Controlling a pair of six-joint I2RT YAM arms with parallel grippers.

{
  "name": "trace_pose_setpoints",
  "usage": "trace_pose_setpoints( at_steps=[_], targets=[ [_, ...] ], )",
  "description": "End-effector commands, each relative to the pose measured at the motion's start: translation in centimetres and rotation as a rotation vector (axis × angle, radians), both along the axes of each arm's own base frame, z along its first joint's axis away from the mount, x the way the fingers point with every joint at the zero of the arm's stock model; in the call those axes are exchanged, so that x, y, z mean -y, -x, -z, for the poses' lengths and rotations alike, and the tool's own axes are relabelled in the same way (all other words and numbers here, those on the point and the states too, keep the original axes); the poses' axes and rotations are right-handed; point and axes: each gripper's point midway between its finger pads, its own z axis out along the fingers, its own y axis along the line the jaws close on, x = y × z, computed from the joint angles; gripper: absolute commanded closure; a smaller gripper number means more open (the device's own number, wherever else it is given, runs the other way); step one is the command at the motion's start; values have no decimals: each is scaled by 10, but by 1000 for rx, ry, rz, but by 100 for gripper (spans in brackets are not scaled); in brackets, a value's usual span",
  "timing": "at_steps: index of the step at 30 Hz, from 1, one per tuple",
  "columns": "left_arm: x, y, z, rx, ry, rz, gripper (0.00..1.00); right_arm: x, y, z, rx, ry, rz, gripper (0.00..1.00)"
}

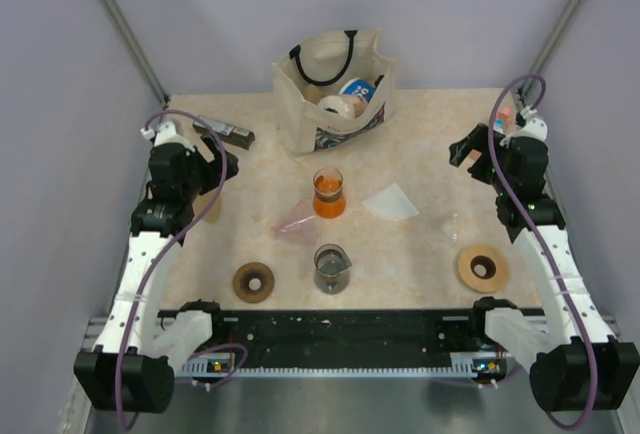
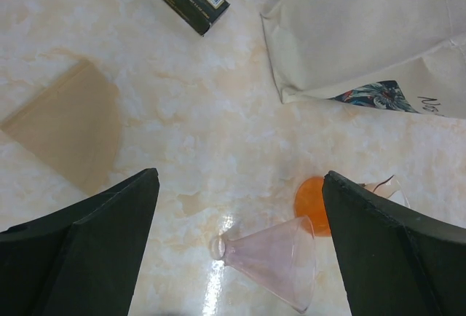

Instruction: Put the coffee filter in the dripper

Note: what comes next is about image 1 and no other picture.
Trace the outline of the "pink glass dripper cone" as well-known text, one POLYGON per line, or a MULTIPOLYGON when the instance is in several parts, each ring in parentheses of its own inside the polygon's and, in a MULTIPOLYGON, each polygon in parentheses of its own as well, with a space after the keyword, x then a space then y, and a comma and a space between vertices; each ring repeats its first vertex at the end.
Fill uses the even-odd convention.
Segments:
POLYGON ((300 245, 314 245, 319 238, 316 213, 309 201, 298 202, 272 228, 276 239, 300 245))

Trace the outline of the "white paper coffee filter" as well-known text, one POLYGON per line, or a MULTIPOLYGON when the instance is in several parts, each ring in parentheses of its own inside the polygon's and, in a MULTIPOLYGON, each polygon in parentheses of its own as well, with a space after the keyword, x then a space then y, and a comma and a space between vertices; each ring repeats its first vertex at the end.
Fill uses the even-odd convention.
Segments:
POLYGON ((418 208, 396 183, 362 201, 370 213, 389 220, 407 220, 420 214, 418 208))

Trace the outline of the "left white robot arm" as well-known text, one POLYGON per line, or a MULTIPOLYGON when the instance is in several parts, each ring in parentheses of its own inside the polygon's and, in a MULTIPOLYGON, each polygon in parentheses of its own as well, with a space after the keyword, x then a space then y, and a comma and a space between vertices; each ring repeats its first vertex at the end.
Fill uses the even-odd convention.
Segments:
POLYGON ((200 137, 212 160, 173 121, 142 134, 152 143, 149 179, 131 215, 124 272, 102 331, 73 366, 92 406, 120 414, 164 412, 190 356, 200 346, 220 348, 227 336, 225 324, 212 317, 212 306, 204 301, 187 303, 163 333, 156 324, 186 234, 205 215, 195 210, 195 201, 220 196, 237 174, 238 161, 212 129, 200 137))

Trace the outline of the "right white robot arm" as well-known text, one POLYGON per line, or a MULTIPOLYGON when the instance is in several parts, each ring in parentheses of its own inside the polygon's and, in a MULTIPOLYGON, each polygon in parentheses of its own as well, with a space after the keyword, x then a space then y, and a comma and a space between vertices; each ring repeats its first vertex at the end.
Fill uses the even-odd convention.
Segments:
POLYGON ((493 300, 467 324, 469 342, 505 348, 528 373, 534 399, 547 412, 618 409, 639 369, 639 351, 617 339, 598 312, 574 261, 566 222, 545 191, 546 128, 531 119, 505 136, 483 123, 449 147, 458 167, 472 153, 471 177, 492 186, 496 211, 520 252, 546 318, 540 331, 512 304, 493 300))

